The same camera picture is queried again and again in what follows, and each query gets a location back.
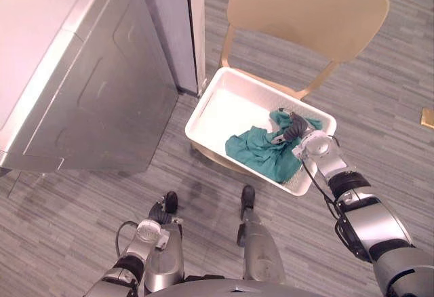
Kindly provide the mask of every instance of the chair backrest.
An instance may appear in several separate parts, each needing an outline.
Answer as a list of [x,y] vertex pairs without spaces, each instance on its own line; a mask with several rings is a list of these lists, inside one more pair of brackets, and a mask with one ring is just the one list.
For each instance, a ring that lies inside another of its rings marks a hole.
[[377,33],[389,0],[229,0],[235,28],[260,31],[326,58],[353,59]]

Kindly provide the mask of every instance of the yellow object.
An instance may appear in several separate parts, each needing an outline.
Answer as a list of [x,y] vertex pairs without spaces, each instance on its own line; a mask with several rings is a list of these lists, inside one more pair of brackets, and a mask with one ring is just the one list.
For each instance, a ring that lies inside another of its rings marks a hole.
[[309,86],[294,91],[248,74],[286,94],[301,99],[341,63],[355,58],[378,32],[389,10],[389,0],[229,0],[229,27],[220,58],[229,66],[235,30],[259,31],[307,47],[330,60]]
[[427,107],[422,108],[422,117],[420,124],[434,129],[434,110]]

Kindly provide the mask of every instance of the cable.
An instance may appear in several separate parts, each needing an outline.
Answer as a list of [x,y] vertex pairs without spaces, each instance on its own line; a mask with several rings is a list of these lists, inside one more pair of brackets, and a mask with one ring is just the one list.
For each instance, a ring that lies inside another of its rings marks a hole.
[[130,225],[130,226],[134,226],[134,227],[138,227],[138,223],[137,222],[134,222],[134,221],[131,221],[131,220],[128,220],[128,221],[125,221],[120,227],[119,227],[119,229],[117,230],[117,232],[116,232],[116,238],[115,238],[115,248],[116,248],[116,255],[117,255],[117,257],[120,257],[120,255],[121,255],[121,253],[119,252],[119,234],[120,234],[120,232],[121,232],[121,229],[124,227],[124,226],[126,226],[126,225]]
[[350,248],[350,245],[347,243],[347,241],[344,239],[342,233],[340,232],[340,230],[342,230],[342,228],[339,226],[339,222],[337,222],[334,225],[334,232],[336,233],[336,235],[339,237],[340,241],[342,242],[342,244],[344,244],[344,246],[353,253],[353,250]]
[[311,172],[308,170],[306,164],[304,163],[304,161],[301,161],[301,164],[303,165],[304,169],[306,170],[306,173],[309,175],[309,178],[312,180],[312,183],[315,185],[315,187],[317,188],[317,190],[324,196],[324,200],[325,200],[325,204],[327,204],[327,208],[330,211],[330,213],[332,214],[333,218],[335,218],[336,220],[338,219],[337,215],[332,211],[330,204],[333,205],[335,207],[336,210],[336,206],[333,202],[332,199],[330,199],[328,197],[328,195],[326,194],[326,192],[323,191],[323,189],[318,185],[317,181],[313,178]]
[[336,141],[336,145],[340,147],[340,143],[339,143],[339,140],[337,139],[337,137],[331,136],[331,135],[328,135],[328,136],[331,137],[333,140],[335,140]]

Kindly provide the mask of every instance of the green cloth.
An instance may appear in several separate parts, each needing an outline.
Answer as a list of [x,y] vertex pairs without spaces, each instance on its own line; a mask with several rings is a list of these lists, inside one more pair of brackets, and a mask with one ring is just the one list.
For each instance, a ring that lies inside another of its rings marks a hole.
[[[231,136],[226,141],[226,154],[271,180],[283,183],[300,169],[301,161],[292,154],[292,149],[300,143],[300,139],[272,144],[271,140],[283,134],[292,125],[292,120],[282,111],[271,112],[270,118],[280,126],[279,131],[267,133],[266,129],[252,126],[249,131],[240,136]],[[322,128],[320,121],[308,121],[317,130]]]

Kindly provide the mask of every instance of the white plastic basket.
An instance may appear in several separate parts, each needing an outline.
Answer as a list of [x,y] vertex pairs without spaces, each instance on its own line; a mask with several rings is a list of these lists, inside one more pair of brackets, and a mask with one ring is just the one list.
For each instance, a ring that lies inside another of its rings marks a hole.
[[[224,145],[232,135],[240,135],[254,125],[268,132],[279,127],[269,113],[280,107],[303,117],[318,119],[323,131],[333,135],[336,120],[333,116],[301,102],[279,90],[253,79],[232,68],[220,68],[201,97],[185,127],[187,137],[207,149],[223,156],[252,174],[259,176],[293,195],[303,195],[309,189],[311,179],[303,168],[285,184],[279,184],[226,155]],[[314,163],[307,167],[314,175]]]

